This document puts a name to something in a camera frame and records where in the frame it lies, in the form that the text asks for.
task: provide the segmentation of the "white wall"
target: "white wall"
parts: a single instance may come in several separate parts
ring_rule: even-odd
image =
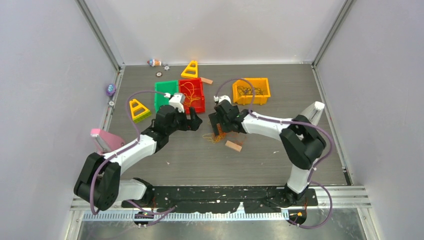
[[[58,240],[115,70],[74,0],[0,3],[0,233]]]
[[[312,62],[344,0],[88,2],[125,64],[145,65]]]
[[[424,2],[356,1],[318,66],[384,240],[424,235]]]

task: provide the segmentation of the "plastic bin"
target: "plastic bin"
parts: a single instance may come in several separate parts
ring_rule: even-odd
[[[194,107],[196,113],[205,112],[205,95],[203,93],[203,82],[200,78],[181,79],[178,82],[179,92],[185,95],[184,110],[190,114],[189,107]]]
[[[178,92],[178,81],[172,80],[172,81],[159,81],[154,83],[154,90],[162,93],[169,93],[174,94]],[[159,110],[159,108],[162,105],[166,105],[170,102],[170,100],[166,97],[164,97],[161,94],[155,94],[154,95],[154,109],[156,112]]]
[[[270,85],[268,78],[244,78],[252,83],[255,88],[255,95],[253,104],[263,105],[266,104],[268,98],[271,97]],[[232,101],[237,104],[246,105],[252,101],[252,88],[251,86],[243,81],[237,80],[232,84]]]

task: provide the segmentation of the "gray wall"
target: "gray wall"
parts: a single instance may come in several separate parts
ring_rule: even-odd
[[[114,77],[74,0],[1,1],[1,239],[60,239]]]
[[[424,2],[356,1],[318,66],[383,239],[424,234]]]

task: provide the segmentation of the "gray wooden table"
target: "gray wooden table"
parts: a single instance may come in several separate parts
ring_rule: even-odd
[[[139,133],[135,132],[125,112],[127,98],[137,91],[153,90],[155,82],[180,79],[184,68],[171,66],[165,71],[163,67],[127,66],[109,131],[127,142],[135,139]],[[163,73],[162,77],[156,77],[159,71]],[[203,84],[206,112],[199,114],[203,119],[199,130],[173,133],[161,151],[139,161],[122,178],[138,177],[153,185],[284,185],[292,164],[281,142],[249,134],[241,152],[237,152],[226,147],[225,140],[212,143],[202,136],[212,133],[208,114],[214,111],[213,95],[225,80],[268,78],[271,97],[265,105],[254,105],[253,110],[277,118],[294,118],[311,103],[321,100],[311,66],[200,65],[199,76],[214,81],[212,85]],[[224,86],[220,94],[232,99],[232,84]],[[152,111],[152,116],[137,124],[140,130],[144,130],[155,116],[154,94],[143,93],[135,98]],[[319,126],[330,132],[325,114]],[[346,184],[337,152],[320,164],[312,179],[325,185]]]

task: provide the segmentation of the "blue and purple toy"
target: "blue and purple toy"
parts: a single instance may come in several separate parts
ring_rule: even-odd
[[[109,84],[109,86],[107,86],[106,94],[111,97],[115,94],[116,91],[117,87],[115,86],[115,84],[111,83]]]

